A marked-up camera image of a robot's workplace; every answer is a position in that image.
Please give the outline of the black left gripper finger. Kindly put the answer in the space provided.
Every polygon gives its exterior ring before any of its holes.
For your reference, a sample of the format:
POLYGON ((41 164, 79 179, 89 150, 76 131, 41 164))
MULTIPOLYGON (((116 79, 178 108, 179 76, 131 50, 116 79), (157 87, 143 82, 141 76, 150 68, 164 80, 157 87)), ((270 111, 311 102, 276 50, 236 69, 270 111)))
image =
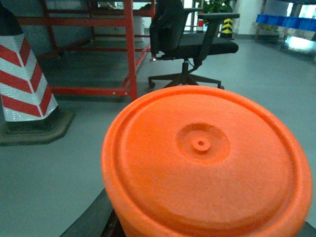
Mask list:
POLYGON ((110 237, 118 217, 105 190, 62 234, 63 237, 110 237))

